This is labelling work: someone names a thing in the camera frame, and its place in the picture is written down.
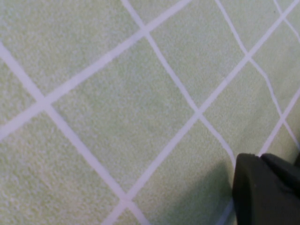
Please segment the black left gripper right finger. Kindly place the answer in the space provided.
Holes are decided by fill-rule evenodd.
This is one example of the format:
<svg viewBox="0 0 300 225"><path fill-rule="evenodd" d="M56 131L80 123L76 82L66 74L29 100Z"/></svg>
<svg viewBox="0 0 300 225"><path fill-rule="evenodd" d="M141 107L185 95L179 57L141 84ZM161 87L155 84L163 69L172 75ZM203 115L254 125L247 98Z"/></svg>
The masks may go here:
<svg viewBox="0 0 300 225"><path fill-rule="evenodd" d="M300 155L293 163L270 154L262 154L261 159L279 177L279 179L291 188L296 195L300 194Z"/></svg>

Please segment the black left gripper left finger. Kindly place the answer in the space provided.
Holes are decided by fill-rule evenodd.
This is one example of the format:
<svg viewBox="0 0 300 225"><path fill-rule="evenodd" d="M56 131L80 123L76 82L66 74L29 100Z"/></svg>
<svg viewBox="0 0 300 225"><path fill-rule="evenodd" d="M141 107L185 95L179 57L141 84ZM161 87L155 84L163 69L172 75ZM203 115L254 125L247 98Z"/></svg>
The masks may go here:
<svg viewBox="0 0 300 225"><path fill-rule="evenodd" d="M232 197L239 225L300 223L300 195L283 183L261 156L237 156Z"/></svg>

